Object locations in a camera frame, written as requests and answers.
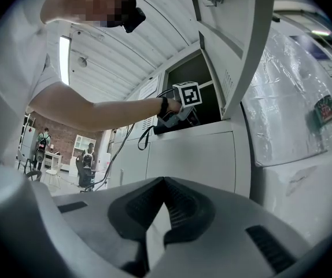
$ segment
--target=open cabinet door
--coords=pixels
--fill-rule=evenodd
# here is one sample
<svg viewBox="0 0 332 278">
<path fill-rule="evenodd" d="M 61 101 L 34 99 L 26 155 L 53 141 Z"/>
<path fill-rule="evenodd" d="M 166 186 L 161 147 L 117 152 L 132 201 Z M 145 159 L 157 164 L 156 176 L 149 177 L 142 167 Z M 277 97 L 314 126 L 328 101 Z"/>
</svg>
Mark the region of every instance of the open cabinet door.
<svg viewBox="0 0 332 278">
<path fill-rule="evenodd" d="M 274 0 L 193 0 L 222 119 L 241 102 L 265 48 Z"/>
</svg>

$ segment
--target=wrist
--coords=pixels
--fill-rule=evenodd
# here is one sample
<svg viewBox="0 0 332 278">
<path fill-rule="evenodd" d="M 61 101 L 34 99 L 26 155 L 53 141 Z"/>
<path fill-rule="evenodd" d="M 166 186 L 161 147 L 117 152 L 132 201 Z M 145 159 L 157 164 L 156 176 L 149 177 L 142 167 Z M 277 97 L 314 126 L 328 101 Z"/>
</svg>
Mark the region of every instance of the wrist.
<svg viewBox="0 0 332 278">
<path fill-rule="evenodd" d="M 160 97 L 158 99 L 160 99 L 161 104 L 160 104 L 160 110 L 157 115 L 165 116 L 166 113 L 168 112 L 168 99 L 165 97 Z"/>
</svg>

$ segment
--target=plastic sheet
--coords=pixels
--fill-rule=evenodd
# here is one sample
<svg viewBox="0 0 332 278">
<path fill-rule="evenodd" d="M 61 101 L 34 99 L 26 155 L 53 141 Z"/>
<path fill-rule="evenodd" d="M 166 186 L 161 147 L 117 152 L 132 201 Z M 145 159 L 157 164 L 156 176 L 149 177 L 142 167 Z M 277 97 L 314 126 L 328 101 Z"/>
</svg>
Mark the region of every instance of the plastic sheet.
<svg viewBox="0 0 332 278">
<path fill-rule="evenodd" d="M 314 107 L 332 80 L 291 38 L 271 29 L 258 69 L 242 100 L 255 164 L 273 166 L 332 149 L 332 120 L 319 125 Z"/>
</svg>

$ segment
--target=red brick wall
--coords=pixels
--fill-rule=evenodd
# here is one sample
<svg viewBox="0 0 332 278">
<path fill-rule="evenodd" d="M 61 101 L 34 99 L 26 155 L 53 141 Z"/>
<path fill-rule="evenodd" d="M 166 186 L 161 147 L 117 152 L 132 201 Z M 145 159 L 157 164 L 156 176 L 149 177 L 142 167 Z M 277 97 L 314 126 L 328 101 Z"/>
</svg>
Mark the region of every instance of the red brick wall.
<svg viewBox="0 0 332 278">
<path fill-rule="evenodd" d="M 103 132 L 89 133 L 80 131 L 74 129 L 73 127 L 53 122 L 52 120 L 44 118 L 36 112 L 33 112 L 31 116 L 35 118 L 33 127 L 37 129 L 39 133 L 43 132 L 46 127 L 49 129 L 49 134 L 51 136 L 50 143 L 54 145 L 54 152 L 59 151 L 61 153 L 63 164 L 69 164 L 69 161 L 71 160 L 76 135 L 95 139 L 97 142 L 95 143 L 94 150 L 98 153 Z M 75 150 L 75 156 L 81 153 L 82 151 Z"/>
</svg>

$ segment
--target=white shirt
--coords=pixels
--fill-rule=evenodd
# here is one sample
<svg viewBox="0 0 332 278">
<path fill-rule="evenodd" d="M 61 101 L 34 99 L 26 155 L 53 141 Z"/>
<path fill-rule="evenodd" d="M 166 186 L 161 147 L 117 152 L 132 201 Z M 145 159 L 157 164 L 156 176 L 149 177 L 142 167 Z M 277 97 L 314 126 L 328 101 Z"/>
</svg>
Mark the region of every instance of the white shirt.
<svg viewBox="0 0 332 278">
<path fill-rule="evenodd" d="M 18 0 L 0 21 L 0 161 L 10 166 L 29 102 L 60 81 L 47 56 L 44 1 Z"/>
</svg>

